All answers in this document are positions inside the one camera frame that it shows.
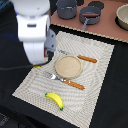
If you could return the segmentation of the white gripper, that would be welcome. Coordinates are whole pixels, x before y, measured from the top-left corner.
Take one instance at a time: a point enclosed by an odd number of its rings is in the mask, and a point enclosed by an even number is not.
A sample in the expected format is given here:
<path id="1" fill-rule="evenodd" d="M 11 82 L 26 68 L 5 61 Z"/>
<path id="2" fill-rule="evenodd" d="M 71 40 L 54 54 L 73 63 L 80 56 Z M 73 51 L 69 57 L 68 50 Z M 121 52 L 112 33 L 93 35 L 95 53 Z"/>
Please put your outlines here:
<path id="1" fill-rule="evenodd" d="M 48 52 L 56 50 L 56 34 L 49 28 L 49 15 L 46 14 L 35 19 L 18 15 L 17 22 L 18 37 L 23 43 L 29 62 L 34 65 L 42 64 Z"/>

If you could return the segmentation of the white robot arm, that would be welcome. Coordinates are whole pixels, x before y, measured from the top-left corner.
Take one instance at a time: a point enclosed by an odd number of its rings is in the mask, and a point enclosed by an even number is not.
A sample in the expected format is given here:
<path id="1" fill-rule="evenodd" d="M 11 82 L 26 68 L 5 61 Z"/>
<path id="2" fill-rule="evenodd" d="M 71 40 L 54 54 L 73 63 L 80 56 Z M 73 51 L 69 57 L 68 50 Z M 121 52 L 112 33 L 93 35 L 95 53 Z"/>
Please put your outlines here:
<path id="1" fill-rule="evenodd" d="M 44 63 L 44 57 L 56 50 L 56 35 L 50 29 L 49 0 L 10 0 L 18 22 L 18 38 L 29 62 Z"/>

